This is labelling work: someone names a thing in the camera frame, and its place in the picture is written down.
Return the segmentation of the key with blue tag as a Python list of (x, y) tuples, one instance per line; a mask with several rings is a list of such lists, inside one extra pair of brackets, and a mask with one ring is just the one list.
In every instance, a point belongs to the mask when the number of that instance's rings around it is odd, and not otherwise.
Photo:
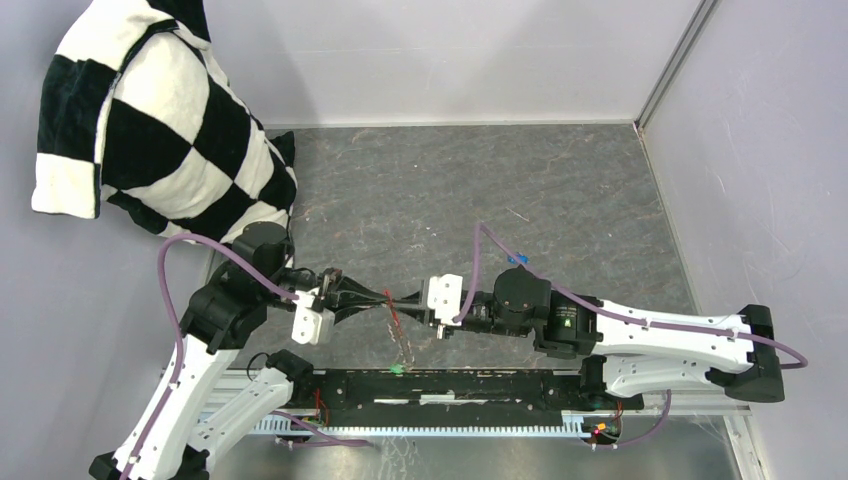
[(508, 255), (508, 262), (515, 265), (524, 265), (528, 262), (528, 257), (522, 254)]

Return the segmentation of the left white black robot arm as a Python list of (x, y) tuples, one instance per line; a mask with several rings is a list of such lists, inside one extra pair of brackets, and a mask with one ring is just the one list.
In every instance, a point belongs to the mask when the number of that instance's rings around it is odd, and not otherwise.
[[(169, 249), (179, 242), (207, 246), (225, 257), (208, 283), (177, 316), (165, 272)], [(230, 245), (191, 233), (160, 247), (157, 274), (175, 333), (174, 351), (144, 413), (123, 444), (94, 458), (94, 479), (207, 479), (216, 464), (281, 407), (302, 407), (314, 394), (312, 366), (289, 351), (273, 354), (256, 378), (206, 419), (200, 417), (214, 387), (267, 319), (276, 302), (296, 312), (295, 338), (318, 343), (332, 313), (313, 289), (285, 281), (294, 247), (287, 229), (273, 222), (248, 225)]]

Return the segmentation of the metal key holder red handle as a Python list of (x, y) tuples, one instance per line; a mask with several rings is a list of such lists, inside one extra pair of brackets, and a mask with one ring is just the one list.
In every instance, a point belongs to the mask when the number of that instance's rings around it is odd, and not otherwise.
[(411, 343), (405, 335), (399, 314), (394, 313), (393, 309), (396, 307), (392, 303), (392, 295), (388, 289), (384, 290), (384, 294), (386, 295), (386, 305), (391, 315), (391, 331), (392, 337), (395, 339), (399, 349), (400, 349), (400, 360), (397, 364), (401, 364), (404, 366), (405, 372), (410, 372), (414, 368), (414, 355), (411, 348)]

